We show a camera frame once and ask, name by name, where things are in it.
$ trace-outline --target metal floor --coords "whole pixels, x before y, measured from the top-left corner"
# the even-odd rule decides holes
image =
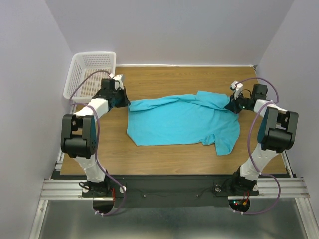
[[[273,199],[252,199],[250,211]],[[50,201],[41,239],[306,239],[296,201],[281,199],[271,211],[241,216],[230,208],[123,209],[116,216],[94,214],[91,201]]]

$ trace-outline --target metal frame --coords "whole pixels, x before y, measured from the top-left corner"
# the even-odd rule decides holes
[[[70,109],[70,113],[75,111],[75,107]],[[319,239],[319,227],[314,216],[309,201],[309,193],[303,178],[294,178],[290,168],[286,152],[282,153],[282,159],[290,178],[279,178],[282,193],[281,198],[295,198],[301,215],[307,237]],[[64,159],[61,149],[56,160],[55,170],[60,171]],[[82,189],[78,183],[80,180],[45,180],[43,183],[40,201],[33,221],[30,239],[38,239],[44,222],[46,208],[49,200],[92,200],[92,198],[82,198]],[[272,179],[258,179],[259,196],[251,196],[254,199],[276,198],[278,186]],[[228,199],[241,199],[242,197],[228,197]],[[112,198],[99,198],[101,200],[112,200]]]
[[[81,180],[45,180],[40,200],[92,200],[82,198]],[[308,190],[302,178],[279,178],[281,198],[308,198]],[[259,196],[250,196],[251,199],[276,198],[278,186],[274,180],[261,178],[257,181]],[[241,199],[242,196],[232,196],[228,199]],[[112,200],[112,198],[95,198],[94,200]]]

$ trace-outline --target black cable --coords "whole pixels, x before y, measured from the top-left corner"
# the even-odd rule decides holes
[[[86,189],[86,190],[90,190],[90,187],[89,187],[89,186],[85,186],[85,185],[84,185],[84,182],[79,182],[79,186],[80,186],[81,188]]]
[[[213,194],[214,194],[216,197],[221,197],[221,196],[218,196],[218,193],[227,191],[227,188],[225,188],[225,186],[227,186],[227,185],[225,185],[225,184],[226,184],[226,182],[228,182],[229,180],[231,180],[231,178],[228,178],[228,179],[226,179],[226,180],[223,182],[223,184],[220,186],[220,191],[219,191],[219,192],[216,192],[216,191],[215,191],[215,187],[216,187],[217,184],[215,184],[215,182],[213,183],[213,184],[214,184],[214,187],[213,187],[213,189],[212,189],[212,192],[213,192]]]
[[[150,193],[150,192],[144,192],[138,188],[134,188],[134,189],[130,189],[131,192],[133,191],[138,191],[141,193],[141,196],[144,197],[144,195],[154,195],[154,196],[159,196],[159,197],[162,197],[162,198],[166,198],[166,197],[169,197],[169,196],[177,196],[178,194],[177,193],[170,193],[170,194],[166,194],[166,195],[161,195],[160,192],[159,193]]]
[[[211,187],[205,188],[199,194],[197,194],[197,197],[200,198],[205,192],[210,192],[210,190],[211,190]]]
[[[241,92],[239,92],[239,93],[242,93],[243,91],[248,91],[249,92],[249,96],[251,97],[251,91],[250,90],[248,90],[248,89],[243,89]]]

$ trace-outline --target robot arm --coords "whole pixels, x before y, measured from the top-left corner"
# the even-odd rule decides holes
[[[105,174],[99,168],[95,157],[97,136],[92,108],[100,118],[113,107],[128,106],[130,101],[126,95],[123,79],[123,75],[102,79],[101,89],[89,104],[74,114],[65,114],[62,119],[62,152],[79,163],[89,183],[100,183],[105,180]],[[82,134],[74,134],[79,129],[82,130]]]
[[[257,190],[256,181],[266,165],[284,150],[290,149],[295,141],[298,113],[280,108],[266,100],[267,86],[255,84],[250,98],[245,98],[242,84],[232,84],[235,93],[226,108],[239,113],[242,109],[252,110],[263,117],[257,136],[257,146],[252,153],[258,171],[249,158],[234,173],[232,189],[235,192]]]

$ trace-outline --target teal shirt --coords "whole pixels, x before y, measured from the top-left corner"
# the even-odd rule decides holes
[[[206,91],[132,101],[127,134],[137,146],[201,142],[227,155],[240,134],[238,115],[224,108],[228,103],[227,95]]]

